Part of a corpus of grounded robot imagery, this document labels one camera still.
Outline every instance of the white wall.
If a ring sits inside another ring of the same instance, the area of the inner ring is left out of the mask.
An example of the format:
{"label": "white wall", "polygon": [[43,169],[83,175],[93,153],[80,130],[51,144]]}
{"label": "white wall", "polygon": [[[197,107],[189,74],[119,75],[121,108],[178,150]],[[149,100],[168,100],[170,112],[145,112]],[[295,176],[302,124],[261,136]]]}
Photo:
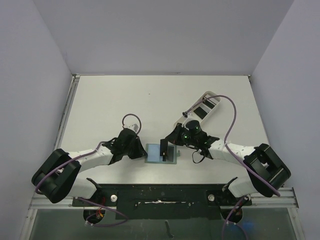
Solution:
{"label": "white wall", "polygon": [[307,240],[320,238],[320,1],[295,0],[252,75],[272,147],[291,169]]}
{"label": "white wall", "polygon": [[251,74],[293,0],[33,0],[74,74]]}
{"label": "white wall", "polygon": [[0,1],[0,239],[19,238],[70,71],[32,0]]}

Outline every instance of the metal frame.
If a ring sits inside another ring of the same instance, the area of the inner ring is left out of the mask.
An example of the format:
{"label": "metal frame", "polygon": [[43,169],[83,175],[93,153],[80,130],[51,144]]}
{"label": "metal frame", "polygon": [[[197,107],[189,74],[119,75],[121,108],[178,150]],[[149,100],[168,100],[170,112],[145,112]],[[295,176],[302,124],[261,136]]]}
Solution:
{"label": "metal frame", "polygon": [[[54,144],[54,149],[57,149],[61,146],[62,139],[65,133],[66,125],[68,122],[69,114],[71,111],[71,107],[76,95],[77,87],[80,80],[80,75],[74,74],[72,75],[71,85],[69,88],[66,104],[63,110],[60,126],[58,129],[58,134],[56,137],[56,141]],[[243,206],[243,208],[287,208],[290,220],[294,229],[294,233],[296,235],[297,240],[305,240],[302,225],[298,216],[297,208],[299,208],[297,198],[295,195],[295,191],[293,187],[282,187],[279,189],[281,194],[280,197],[264,197],[259,193],[254,193],[251,195],[252,205],[251,206]],[[62,201],[58,203],[51,203],[46,197],[42,195],[34,195],[31,199],[31,203],[28,209],[28,213],[26,216],[26,220],[24,222],[24,226],[21,231],[20,240],[29,240],[32,229],[34,226],[35,218],[37,215],[37,211],[40,209],[65,209],[65,210],[77,210],[77,209],[97,209],[94,206],[85,206],[85,207],[73,207],[72,206],[73,198],[66,197]]]}

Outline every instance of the bolt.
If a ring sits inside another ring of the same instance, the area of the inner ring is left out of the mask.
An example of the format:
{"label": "bolt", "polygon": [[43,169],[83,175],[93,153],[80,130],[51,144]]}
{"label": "bolt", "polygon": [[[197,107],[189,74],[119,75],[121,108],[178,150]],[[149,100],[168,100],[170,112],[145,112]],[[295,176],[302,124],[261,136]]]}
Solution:
{"label": "bolt", "polygon": [[208,199],[209,199],[210,202],[213,202],[213,201],[215,200],[215,195],[210,194],[210,195],[208,196]]}
{"label": "bolt", "polygon": [[110,199],[111,199],[111,202],[116,202],[117,201],[117,199],[118,199],[118,197],[117,197],[117,195],[112,195],[111,197],[110,197]]}

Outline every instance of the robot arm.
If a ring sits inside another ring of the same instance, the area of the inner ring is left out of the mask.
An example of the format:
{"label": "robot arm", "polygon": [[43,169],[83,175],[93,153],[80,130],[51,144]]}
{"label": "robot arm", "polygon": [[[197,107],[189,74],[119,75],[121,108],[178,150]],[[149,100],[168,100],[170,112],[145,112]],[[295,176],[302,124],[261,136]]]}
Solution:
{"label": "robot arm", "polygon": [[[220,159],[245,165],[248,176],[235,177],[225,186],[225,189],[235,198],[252,193],[272,197],[273,191],[261,179],[278,190],[291,176],[287,166],[269,145],[263,143],[258,147],[253,147],[228,143],[231,150],[229,151],[223,140],[209,136],[202,131],[197,120],[191,120],[185,126],[178,123],[166,139],[172,144],[195,149],[203,158]],[[241,159],[243,163],[240,163],[234,155]],[[252,172],[256,173],[261,179],[254,176]]]}
{"label": "robot arm", "polygon": [[77,152],[65,152],[56,149],[32,177],[33,185],[52,203],[58,203],[65,197],[82,197],[90,199],[100,186],[92,179],[77,178],[85,170],[111,165],[123,156],[137,159],[146,156],[137,135],[136,124],[124,128],[118,137],[100,142],[97,148]]}

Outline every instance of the wall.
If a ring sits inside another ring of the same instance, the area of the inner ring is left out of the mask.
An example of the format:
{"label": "wall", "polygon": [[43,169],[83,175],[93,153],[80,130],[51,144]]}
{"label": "wall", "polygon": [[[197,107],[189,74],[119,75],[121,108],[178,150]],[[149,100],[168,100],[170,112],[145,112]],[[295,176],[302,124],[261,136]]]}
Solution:
{"label": "wall", "polygon": [[75,74],[251,74],[293,0],[34,0]]}
{"label": "wall", "polygon": [[71,73],[31,0],[0,2],[0,239],[19,238]]}
{"label": "wall", "polygon": [[291,169],[307,240],[320,236],[319,13],[319,0],[295,0],[252,75],[270,143]]}

